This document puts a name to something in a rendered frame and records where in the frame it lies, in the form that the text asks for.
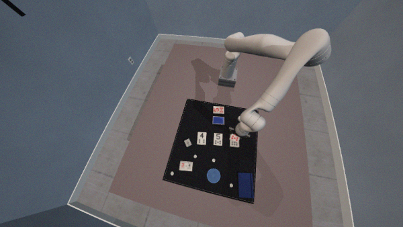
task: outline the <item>wall outlet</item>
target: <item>wall outlet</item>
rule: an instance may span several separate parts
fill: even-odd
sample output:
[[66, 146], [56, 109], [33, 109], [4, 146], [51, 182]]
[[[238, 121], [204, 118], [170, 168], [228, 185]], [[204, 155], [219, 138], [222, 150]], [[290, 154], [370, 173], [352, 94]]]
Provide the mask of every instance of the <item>wall outlet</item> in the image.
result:
[[129, 57], [128, 60], [129, 60], [130, 64], [134, 64], [134, 61], [133, 61], [132, 57]]

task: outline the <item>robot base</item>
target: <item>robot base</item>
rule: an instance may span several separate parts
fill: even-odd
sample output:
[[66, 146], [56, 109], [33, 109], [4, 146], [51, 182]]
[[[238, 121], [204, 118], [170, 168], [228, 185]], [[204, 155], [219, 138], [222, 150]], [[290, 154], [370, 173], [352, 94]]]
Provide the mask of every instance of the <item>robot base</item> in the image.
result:
[[238, 69], [234, 69], [234, 73], [232, 74], [232, 77], [225, 78], [222, 76], [222, 67], [221, 67], [220, 76], [218, 77], [218, 86], [235, 87], [237, 74], [238, 74]]

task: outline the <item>gray wall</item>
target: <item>gray wall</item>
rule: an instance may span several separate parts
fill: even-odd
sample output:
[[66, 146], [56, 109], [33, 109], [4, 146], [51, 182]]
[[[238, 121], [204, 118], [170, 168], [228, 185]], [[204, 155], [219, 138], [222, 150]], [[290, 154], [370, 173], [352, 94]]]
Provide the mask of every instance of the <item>gray wall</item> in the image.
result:
[[355, 225], [403, 222], [401, 1], [13, 2], [27, 15], [0, 3], [0, 223], [67, 203], [158, 33], [312, 28], [332, 40], [322, 69]]

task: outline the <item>tiled floor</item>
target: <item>tiled floor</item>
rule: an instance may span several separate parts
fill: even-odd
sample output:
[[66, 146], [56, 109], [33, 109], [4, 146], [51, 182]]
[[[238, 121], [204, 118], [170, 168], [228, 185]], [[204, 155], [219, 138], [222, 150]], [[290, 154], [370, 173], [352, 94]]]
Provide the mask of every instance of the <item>tiled floor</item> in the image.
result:
[[[74, 190], [69, 205], [116, 226], [206, 226], [109, 192], [136, 118], [174, 44], [223, 48], [224, 40], [160, 35], [119, 102]], [[342, 226], [341, 202], [322, 96], [314, 68], [304, 67], [298, 85], [304, 116], [313, 226]]]

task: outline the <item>black bar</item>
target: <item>black bar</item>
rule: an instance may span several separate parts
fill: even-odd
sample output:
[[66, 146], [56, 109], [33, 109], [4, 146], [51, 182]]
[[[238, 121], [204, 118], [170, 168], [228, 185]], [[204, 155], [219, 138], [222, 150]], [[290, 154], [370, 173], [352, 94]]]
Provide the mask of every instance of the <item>black bar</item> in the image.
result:
[[14, 4], [12, 4], [10, 1], [8, 0], [2, 0], [5, 4], [7, 4], [8, 6], [10, 6], [10, 8], [12, 8], [16, 13], [18, 13], [20, 16], [24, 16], [25, 13], [23, 11], [21, 11], [20, 9], [18, 9], [18, 7], [16, 7]]

